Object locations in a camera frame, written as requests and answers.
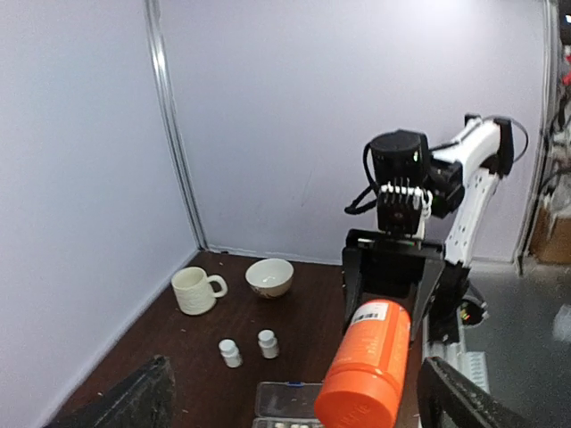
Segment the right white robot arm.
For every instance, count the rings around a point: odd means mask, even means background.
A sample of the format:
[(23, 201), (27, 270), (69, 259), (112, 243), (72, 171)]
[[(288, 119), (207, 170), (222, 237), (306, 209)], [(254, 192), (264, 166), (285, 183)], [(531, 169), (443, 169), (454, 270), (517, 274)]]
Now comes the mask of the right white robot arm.
[(518, 121), (468, 114), (450, 141), (397, 129), (365, 144), (367, 187), (344, 211), (374, 211), (374, 231), (352, 229), (342, 251), (344, 321), (368, 293), (404, 306), (411, 331), (427, 323), (436, 340), (451, 328), (470, 286), (473, 247), (499, 182), (520, 156)]

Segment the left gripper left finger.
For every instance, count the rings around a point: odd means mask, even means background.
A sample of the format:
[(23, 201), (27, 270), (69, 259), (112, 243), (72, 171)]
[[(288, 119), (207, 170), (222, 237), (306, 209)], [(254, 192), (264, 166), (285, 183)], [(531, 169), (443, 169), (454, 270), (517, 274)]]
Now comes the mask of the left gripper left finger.
[(171, 427), (175, 376), (170, 360), (155, 356), (99, 400), (54, 419), (52, 428)]

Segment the clear plastic pill organizer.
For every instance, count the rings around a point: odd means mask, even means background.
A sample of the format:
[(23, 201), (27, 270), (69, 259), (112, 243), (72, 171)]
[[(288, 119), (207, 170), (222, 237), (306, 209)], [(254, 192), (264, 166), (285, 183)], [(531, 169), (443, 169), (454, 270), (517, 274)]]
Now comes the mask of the clear plastic pill organizer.
[(252, 428), (323, 427), (314, 415), (314, 402), (321, 388), (321, 383), (259, 383)]

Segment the white pill bottle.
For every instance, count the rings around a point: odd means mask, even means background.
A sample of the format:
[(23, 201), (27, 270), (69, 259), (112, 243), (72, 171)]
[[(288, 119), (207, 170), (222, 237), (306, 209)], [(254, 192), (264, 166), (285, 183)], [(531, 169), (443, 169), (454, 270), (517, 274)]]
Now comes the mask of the white pill bottle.
[(277, 337), (272, 330), (264, 329), (259, 331), (258, 344), (265, 359), (274, 359), (279, 356)]
[(229, 368), (238, 368), (243, 364), (243, 359), (236, 343), (231, 339), (223, 339), (219, 342), (219, 352), (225, 364)]

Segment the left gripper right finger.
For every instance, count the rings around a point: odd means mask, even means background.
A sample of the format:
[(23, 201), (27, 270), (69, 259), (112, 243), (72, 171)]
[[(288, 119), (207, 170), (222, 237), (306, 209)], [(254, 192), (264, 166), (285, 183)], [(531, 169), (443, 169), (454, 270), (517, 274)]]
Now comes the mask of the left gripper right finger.
[(419, 370), (418, 412), (424, 427), (441, 427), (443, 416), (457, 427), (531, 425), (439, 357), (425, 358)]

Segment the orange pill bottle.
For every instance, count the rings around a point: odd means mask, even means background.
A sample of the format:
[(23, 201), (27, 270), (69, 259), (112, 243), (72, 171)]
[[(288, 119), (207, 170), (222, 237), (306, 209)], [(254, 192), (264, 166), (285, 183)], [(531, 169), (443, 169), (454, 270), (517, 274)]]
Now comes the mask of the orange pill bottle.
[(410, 345), (410, 316), (394, 301), (354, 313), (314, 403), (326, 427), (393, 427)]

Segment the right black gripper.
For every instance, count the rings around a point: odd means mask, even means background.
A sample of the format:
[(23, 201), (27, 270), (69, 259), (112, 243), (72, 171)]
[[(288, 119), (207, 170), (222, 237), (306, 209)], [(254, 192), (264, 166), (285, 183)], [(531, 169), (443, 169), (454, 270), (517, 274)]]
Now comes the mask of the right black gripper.
[(363, 167), (368, 186), (345, 208), (349, 215), (374, 210), (375, 232), (352, 229), (343, 248), (343, 297), (346, 332), (363, 293), (405, 299), (412, 290), (410, 340), (415, 341), (445, 268), (426, 260), (430, 251), (447, 255), (443, 245), (425, 243), (418, 230), (423, 217), (445, 218), (465, 195), (464, 167), (438, 160), (426, 135), (409, 130), (381, 134), (365, 145)]

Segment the white pill bottle front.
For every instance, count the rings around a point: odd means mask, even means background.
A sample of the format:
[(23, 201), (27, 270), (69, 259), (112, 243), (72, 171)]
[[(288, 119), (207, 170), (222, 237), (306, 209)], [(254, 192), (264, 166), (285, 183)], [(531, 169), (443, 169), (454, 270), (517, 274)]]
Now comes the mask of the white pill bottle front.
[(258, 344), (265, 359), (274, 359), (279, 356), (277, 337), (272, 330), (264, 329), (259, 331)]

